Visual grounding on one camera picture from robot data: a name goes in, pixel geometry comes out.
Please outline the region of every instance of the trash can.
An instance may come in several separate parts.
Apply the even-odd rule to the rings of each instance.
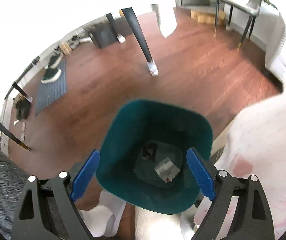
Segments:
[[[181,213],[199,194],[186,152],[195,147],[208,160],[212,137],[210,124],[200,114],[155,101],[131,101],[120,109],[103,141],[97,180],[104,189],[133,205],[163,214]],[[141,149],[150,140],[182,152],[180,172],[166,187],[149,184],[133,172]]]

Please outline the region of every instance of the wooden floor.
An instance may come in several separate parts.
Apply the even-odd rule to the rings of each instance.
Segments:
[[[176,10],[177,28],[164,38],[154,13],[139,16],[139,22],[159,70],[152,77],[133,35],[126,43],[105,49],[83,44],[67,59],[67,93],[35,117],[35,104],[26,126],[28,152],[9,142],[9,157],[40,179],[60,171],[99,149],[118,109],[133,98],[148,98],[182,106],[203,114],[216,137],[245,106],[280,91],[267,79],[264,52],[245,41],[237,50],[240,34],[223,27],[213,35],[213,25],[201,25],[189,11]],[[24,90],[36,99],[42,73]],[[20,138],[21,124],[10,131]],[[92,180],[80,209],[98,202],[100,186]],[[134,208],[127,205],[118,232],[134,239]]]

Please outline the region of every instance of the doormat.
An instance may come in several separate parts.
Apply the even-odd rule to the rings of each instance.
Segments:
[[[35,117],[67,92],[66,59],[63,59],[61,63],[59,63],[58,68],[62,70],[62,74],[58,80],[49,84],[43,84],[40,81],[36,99]]]

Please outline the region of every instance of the silver screw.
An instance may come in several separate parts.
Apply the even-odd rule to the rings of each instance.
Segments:
[[[36,177],[35,176],[30,176],[29,178],[28,178],[28,181],[29,182],[33,182],[33,181],[35,181],[36,180]]]
[[[255,176],[255,175],[251,175],[251,180],[253,180],[253,181],[257,181],[258,180],[258,177],[257,176]]]
[[[66,171],[62,171],[59,175],[60,178],[66,178],[67,177],[67,172]]]
[[[219,171],[219,175],[221,177],[226,177],[228,175],[228,173],[226,171],[224,171],[224,170],[221,170],[221,171]]]

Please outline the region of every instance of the cardboard box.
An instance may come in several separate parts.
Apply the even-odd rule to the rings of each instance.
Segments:
[[[219,22],[218,25],[224,24],[224,17],[226,13],[224,11],[219,10]],[[207,23],[213,24],[215,23],[216,15],[208,12],[201,11],[192,11],[191,10],[191,18],[197,20],[198,23]]]

